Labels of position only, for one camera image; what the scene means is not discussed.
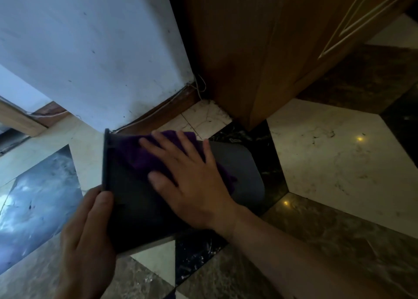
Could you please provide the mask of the brown wooden baseboard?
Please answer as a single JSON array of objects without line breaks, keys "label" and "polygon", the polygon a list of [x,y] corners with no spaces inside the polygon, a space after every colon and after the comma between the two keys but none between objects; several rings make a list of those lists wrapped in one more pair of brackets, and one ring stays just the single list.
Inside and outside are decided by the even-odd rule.
[{"label": "brown wooden baseboard", "polygon": [[112,133],[127,135],[148,134],[152,130],[168,123],[199,101],[199,91],[193,82],[137,120],[114,130]]},{"label": "brown wooden baseboard", "polygon": [[69,111],[67,111],[56,102],[52,101],[36,112],[32,113],[30,117],[39,122],[41,125],[50,128],[69,115]]}]

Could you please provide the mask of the dark grey plastic bin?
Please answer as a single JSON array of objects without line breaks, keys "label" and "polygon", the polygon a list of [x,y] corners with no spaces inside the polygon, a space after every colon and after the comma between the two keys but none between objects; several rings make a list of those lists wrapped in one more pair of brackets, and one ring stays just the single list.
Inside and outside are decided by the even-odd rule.
[{"label": "dark grey plastic bin", "polygon": [[[114,196],[108,235],[117,254],[133,254],[196,231],[175,215],[148,180],[116,157],[116,145],[127,136],[104,132],[102,188]],[[233,143],[210,141],[210,146],[217,162],[238,179],[232,199],[256,209],[265,186],[250,151]]]}]

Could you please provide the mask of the light wooden trim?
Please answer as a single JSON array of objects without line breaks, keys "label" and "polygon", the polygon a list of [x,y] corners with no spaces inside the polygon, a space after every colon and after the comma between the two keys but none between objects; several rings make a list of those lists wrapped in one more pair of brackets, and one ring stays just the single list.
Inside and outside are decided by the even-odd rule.
[{"label": "light wooden trim", "polygon": [[0,100],[0,123],[30,137],[37,137],[48,130],[48,127],[2,100]]}]

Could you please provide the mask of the purple cleaning cloth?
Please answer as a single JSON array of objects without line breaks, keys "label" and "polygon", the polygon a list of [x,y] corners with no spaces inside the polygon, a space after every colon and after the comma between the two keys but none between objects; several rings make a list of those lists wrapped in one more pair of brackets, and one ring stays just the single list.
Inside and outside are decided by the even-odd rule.
[{"label": "purple cleaning cloth", "polygon": [[[178,147],[183,153],[185,149],[183,148],[179,138],[177,137],[176,131],[166,130],[161,132],[165,138],[170,140],[176,147]],[[184,132],[185,136],[196,148],[197,152],[201,156],[203,161],[206,161],[205,154],[203,151],[203,146],[200,139],[196,136],[194,132]],[[127,136],[122,138],[118,145],[116,145],[115,152],[116,157],[121,160],[123,164],[133,169],[138,175],[138,177],[143,180],[148,180],[148,174],[151,171],[158,171],[161,174],[165,175],[170,179],[175,185],[177,182],[174,180],[174,177],[167,166],[156,156],[149,153],[146,149],[142,148],[139,140],[141,138],[147,139],[150,143],[154,144],[157,147],[160,147],[160,144],[153,138],[151,134],[148,135],[137,135],[137,136]],[[217,169],[219,174],[231,195],[235,190],[235,183],[238,179],[230,174],[220,163],[217,162]]]}]

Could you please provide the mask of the person's left hand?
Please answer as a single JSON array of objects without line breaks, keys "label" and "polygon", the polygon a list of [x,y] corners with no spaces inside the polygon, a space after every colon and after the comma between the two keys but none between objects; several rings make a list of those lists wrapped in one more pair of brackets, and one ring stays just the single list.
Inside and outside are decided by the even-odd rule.
[{"label": "person's left hand", "polygon": [[87,245],[88,213],[102,191],[97,186],[86,192],[60,234],[61,263],[54,299],[100,299],[114,277],[113,246]]}]

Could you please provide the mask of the person's right hand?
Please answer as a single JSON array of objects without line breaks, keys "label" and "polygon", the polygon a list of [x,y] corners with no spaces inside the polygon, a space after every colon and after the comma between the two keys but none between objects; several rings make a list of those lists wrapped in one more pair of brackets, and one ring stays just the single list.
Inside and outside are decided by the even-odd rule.
[{"label": "person's right hand", "polygon": [[[176,132],[185,154],[193,161],[170,170],[179,198],[165,200],[181,220],[195,229],[211,229],[225,239],[230,239],[237,223],[239,206],[231,198],[219,173],[204,168],[204,161],[183,131]],[[147,139],[139,140],[141,147],[151,153]]]}]

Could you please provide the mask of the person's right forearm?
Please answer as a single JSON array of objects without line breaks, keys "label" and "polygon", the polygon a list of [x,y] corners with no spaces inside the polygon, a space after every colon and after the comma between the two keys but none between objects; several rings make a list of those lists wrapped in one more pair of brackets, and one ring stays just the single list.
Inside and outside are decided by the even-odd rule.
[{"label": "person's right forearm", "polygon": [[285,299],[393,299],[361,272],[324,256],[233,203],[213,229],[234,245]]}]

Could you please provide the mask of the brown wooden cabinet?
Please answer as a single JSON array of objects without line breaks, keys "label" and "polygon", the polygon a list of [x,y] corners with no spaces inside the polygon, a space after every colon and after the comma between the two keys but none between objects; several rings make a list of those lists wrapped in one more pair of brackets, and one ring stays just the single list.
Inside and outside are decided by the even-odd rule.
[{"label": "brown wooden cabinet", "polygon": [[199,83],[248,131],[418,0],[170,0]]}]

